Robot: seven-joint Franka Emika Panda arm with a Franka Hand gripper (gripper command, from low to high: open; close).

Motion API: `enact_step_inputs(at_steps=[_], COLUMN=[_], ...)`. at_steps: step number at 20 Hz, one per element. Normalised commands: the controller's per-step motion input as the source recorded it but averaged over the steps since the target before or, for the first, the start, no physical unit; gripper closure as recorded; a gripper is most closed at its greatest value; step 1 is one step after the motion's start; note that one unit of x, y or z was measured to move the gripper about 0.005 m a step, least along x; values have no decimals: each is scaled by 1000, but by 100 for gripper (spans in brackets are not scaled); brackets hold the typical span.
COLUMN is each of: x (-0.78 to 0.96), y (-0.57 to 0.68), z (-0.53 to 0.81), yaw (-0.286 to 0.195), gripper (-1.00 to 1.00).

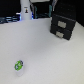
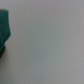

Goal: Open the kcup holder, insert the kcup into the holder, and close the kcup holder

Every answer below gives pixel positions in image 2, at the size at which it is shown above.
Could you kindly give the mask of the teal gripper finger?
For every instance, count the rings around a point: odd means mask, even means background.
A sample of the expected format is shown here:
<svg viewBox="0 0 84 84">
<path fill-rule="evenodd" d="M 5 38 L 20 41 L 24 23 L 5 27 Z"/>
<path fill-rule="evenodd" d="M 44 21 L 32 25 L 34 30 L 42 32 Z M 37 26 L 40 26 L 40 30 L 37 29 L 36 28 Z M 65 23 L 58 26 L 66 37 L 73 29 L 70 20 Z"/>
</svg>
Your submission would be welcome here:
<svg viewBox="0 0 84 84">
<path fill-rule="evenodd" d="M 2 9 L 0 10 L 0 58 L 5 51 L 5 43 L 10 36 L 9 11 Z"/>
</svg>

